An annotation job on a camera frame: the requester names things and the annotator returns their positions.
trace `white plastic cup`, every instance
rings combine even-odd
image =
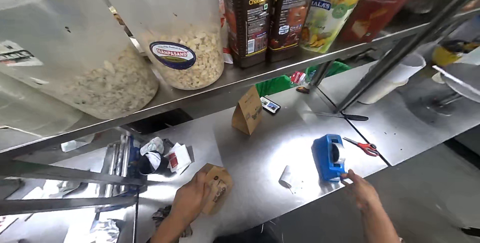
[[[417,71],[426,65],[425,59],[417,53],[411,53],[405,56],[390,73],[363,93],[358,98],[358,101],[363,104],[377,102],[395,88],[405,85],[413,74],[417,73]]]
[[[393,83],[408,81],[409,78],[427,65],[425,59],[417,54],[411,53],[393,68],[382,80],[388,80]]]
[[[408,82],[404,80],[403,82],[391,82],[389,80],[380,80],[370,87],[365,93],[363,93],[358,102],[363,104],[373,104],[379,101],[381,98],[385,97],[388,93],[392,92],[395,88],[405,85]]]

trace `wrist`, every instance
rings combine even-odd
[[[185,224],[181,218],[176,215],[168,215],[160,224],[152,241],[154,243],[172,243],[175,242],[189,224]]]
[[[383,210],[383,209],[384,209],[384,207],[381,204],[380,200],[373,200],[373,201],[369,201],[367,203],[367,206],[366,206],[364,211],[375,212],[375,211]]]

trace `clear plastic jar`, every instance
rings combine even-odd
[[[0,72],[100,119],[127,116],[158,81],[101,0],[0,0]]]
[[[0,73],[0,125],[45,137],[63,132],[82,115],[81,111]]]
[[[223,72],[218,0],[110,0],[173,87],[193,90]]]

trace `plastic container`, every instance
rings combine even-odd
[[[392,92],[395,88],[405,85],[409,78],[426,66],[425,59],[419,54],[411,53],[392,69],[385,77],[363,93],[358,101],[372,104]]]
[[[101,0],[0,0],[0,72],[101,119],[127,116],[158,81]]]
[[[340,39],[370,42],[407,0],[360,0],[340,33]]]
[[[39,136],[71,127],[84,113],[0,73],[0,125]]]
[[[365,93],[363,93],[359,98],[358,102],[363,104],[373,104],[379,101],[381,98],[385,97],[388,93],[395,90],[395,88],[406,85],[408,82],[404,80],[402,82],[391,82],[389,80],[380,80],[371,86]]]
[[[359,0],[312,0],[300,46],[325,53]]]
[[[311,0],[275,0],[272,8],[267,61],[276,62],[298,52],[303,23]]]
[[[173,87],[193,90],[223,72],[218,0],[110,0]]]
[[[233,64],[248,68],[265,61],[273,0],[224,0]]]

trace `tape roll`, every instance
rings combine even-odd
[[[343,164],[345,163],[345,148],[341,143],[332,143],[332,160],[333,163]]]

